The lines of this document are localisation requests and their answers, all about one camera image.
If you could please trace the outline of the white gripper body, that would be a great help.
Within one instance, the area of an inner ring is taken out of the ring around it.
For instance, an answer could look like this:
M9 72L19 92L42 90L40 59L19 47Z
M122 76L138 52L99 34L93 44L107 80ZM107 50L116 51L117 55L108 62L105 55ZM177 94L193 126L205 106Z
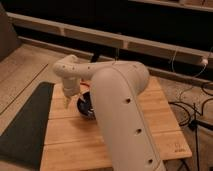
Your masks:
M63 93L70 98L80 92L80 80L78 78L66 78L62 80Z

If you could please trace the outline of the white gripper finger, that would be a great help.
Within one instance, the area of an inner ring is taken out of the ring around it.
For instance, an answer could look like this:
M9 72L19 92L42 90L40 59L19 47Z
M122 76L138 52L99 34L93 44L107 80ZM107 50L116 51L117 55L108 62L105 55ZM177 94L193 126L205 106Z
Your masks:
M65 97L64 106L66 109L68 108L70 102L71 102L71 97Z

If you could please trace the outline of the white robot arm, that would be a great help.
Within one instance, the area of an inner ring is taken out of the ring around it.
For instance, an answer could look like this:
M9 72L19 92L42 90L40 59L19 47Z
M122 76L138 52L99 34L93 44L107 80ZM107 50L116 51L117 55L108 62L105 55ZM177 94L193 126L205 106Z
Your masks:
M81 78L90 82L90 98L114 171L166 171L145 120L138 95L149 83L140 62L82 63L69 55L53 65L69 98Z

